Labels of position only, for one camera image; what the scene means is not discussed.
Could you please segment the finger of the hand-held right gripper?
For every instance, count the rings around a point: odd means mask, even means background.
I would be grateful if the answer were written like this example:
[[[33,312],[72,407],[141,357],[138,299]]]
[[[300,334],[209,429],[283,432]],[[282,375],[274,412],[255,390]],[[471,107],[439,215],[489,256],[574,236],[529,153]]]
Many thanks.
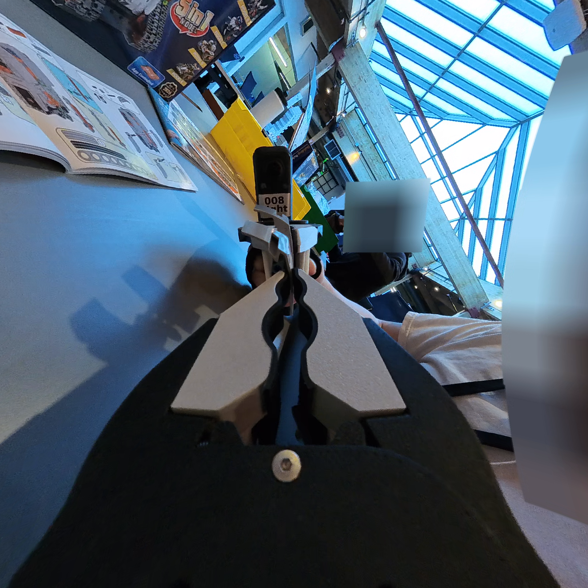
[[[322,225],[293,225],[292,244],[294,253],[304,253],[318,242],[322,235]]]
[[[275,272],[275,263],[278,263],[284,272],[291,272],[293,244],[288,217],[277,212],[259,212],[259,215],[262,220],[269,220],[271,223],[247,221],[239,228],[239,240],[248,241],[262,251],[265,272]]]

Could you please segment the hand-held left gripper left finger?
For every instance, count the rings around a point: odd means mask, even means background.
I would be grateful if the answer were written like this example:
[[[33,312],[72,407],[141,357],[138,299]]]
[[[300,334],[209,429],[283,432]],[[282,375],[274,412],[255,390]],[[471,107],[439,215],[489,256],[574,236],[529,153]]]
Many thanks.
[[[223,312],[171,404],[175,413],[230,421],[244,442],[265,415],[262,387],[273,352],[280,353],[288,328],[276,287],[278,272]]]

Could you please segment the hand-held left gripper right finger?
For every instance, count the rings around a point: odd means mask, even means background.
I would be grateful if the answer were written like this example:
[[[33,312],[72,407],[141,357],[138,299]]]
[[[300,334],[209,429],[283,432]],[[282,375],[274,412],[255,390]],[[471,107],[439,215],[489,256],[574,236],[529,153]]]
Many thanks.
[[[294,270],[302,376],[310,411],[328,431],[346,422],[401,415],[406,405],[361,316],[304,271]]]

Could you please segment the grey desk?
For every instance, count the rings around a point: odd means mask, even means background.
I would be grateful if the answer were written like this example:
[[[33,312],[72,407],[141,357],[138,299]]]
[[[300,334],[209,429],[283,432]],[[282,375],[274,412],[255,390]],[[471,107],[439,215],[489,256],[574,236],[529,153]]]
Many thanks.
[[[176,158],[196,193],[1,152],[1,587],[121,402],[249,291],[254,202]]]

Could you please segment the person's right hand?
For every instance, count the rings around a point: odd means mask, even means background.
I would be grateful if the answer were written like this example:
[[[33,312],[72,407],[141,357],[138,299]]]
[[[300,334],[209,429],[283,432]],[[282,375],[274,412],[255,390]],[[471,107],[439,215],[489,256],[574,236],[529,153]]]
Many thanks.
[[[335,296],[338,299],[341,299],[340,293],[337,290],[335,290],[331,283],[327,280],[322,261],[313,249],[310,250],[309,275],[317,283],[322,285],[333,296]]]

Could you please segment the dark product box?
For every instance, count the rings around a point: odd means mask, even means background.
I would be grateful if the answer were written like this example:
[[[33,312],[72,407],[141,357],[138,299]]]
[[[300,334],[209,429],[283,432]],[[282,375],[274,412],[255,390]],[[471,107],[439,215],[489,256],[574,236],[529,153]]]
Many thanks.
[[[318,170],[319,164],[312,143],[306,141],[292,151],[293,180],[304,185]]]

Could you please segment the yellow plastic bin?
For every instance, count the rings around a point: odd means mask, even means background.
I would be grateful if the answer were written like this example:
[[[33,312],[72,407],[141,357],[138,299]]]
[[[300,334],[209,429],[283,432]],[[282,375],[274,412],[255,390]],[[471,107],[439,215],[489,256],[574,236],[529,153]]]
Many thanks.
[[[254,202],[302,220],[311,206],[292,179],[288,148],[274,146],[245,104],[237,99],[211,134]]]

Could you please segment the robot kit box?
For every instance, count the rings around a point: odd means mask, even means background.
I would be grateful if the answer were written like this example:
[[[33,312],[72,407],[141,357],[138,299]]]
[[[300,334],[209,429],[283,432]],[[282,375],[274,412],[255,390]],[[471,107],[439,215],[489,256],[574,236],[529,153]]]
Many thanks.
[[[219,58],[274,1],[34,1],[166,101]]]

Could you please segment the open instruction booklet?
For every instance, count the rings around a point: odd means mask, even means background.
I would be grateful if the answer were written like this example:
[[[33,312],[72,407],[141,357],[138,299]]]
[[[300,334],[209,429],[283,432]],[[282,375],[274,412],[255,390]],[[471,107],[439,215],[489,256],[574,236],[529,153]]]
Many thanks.
[[[197,191],[136,103],[1,15],[1,149]]]

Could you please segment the skylight window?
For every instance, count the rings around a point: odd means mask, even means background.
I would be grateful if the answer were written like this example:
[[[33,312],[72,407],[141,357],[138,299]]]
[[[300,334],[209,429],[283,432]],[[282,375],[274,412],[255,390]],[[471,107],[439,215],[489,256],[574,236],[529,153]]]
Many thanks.
[[[568,46],[555,1],[386,1],[381,23],[460,192],[506,276],[518,193]]]

